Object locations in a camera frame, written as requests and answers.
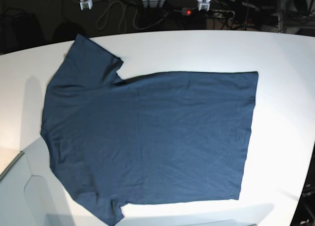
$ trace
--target t-shirt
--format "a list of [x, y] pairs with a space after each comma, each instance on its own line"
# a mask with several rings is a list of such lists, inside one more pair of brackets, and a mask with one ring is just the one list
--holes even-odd
[[122, 65], [77, 36], [47, 87], [41, 136], [73, 200], [113, 226], [128, 203], [238, 199], [258, 73], [123, 80]]

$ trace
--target shirt sleeve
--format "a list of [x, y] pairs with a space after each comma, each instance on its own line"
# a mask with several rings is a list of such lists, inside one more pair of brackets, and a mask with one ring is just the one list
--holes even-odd
[[78, 35], [64, 62], [48, 84], [41, 136], [50, 154], [50, 168], [73, 200], [112, 226], [122, 218], [120, 199], [103, 196], [94, 174], [65, 131], [82, 106], [111, 88], [123, 61]]

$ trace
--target dark blue t-shirt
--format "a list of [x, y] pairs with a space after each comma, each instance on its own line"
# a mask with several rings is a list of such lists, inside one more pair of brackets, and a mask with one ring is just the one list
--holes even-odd
[[127, 203], [238, 199], [257, 72], [122, 80], [122, 65], [78, 36], [47, 87], [41, 135], [71, 197], [110, 226]]

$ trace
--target white table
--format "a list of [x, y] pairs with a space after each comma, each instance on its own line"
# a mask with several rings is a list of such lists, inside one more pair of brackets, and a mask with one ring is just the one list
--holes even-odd
[[[247, 217], [265, 211], [258, 216], [260, 225], [290, 224], [315, 141], [315, 38], [264, 32], [181, 31], [93, 40], [122, 58], [125, 63], [118, 71], [122, 78], [164, 71], [259, 73], [240, 200], [127, 205], [123, 207], [127, 219], [199, 213], [213, 218], [220, 213], [212, 212], [249, 207]], [[39, 138], [47, 83], [71, 44], [0, 56], [0, 147], [23, 150]], [[48, 171], [48, 152], [42, 151]], [[29, 154], [31, 165], [35, 156], [34, 152]], [[45, 174], [35, 163], [31, 168], [33, 174]], [[54, 184], [49, 181], [53, 192]], [[89, 215], [67, 193], [65, 196], [72, 215]], [[83, 225], [80, 219], [74, 221]]]

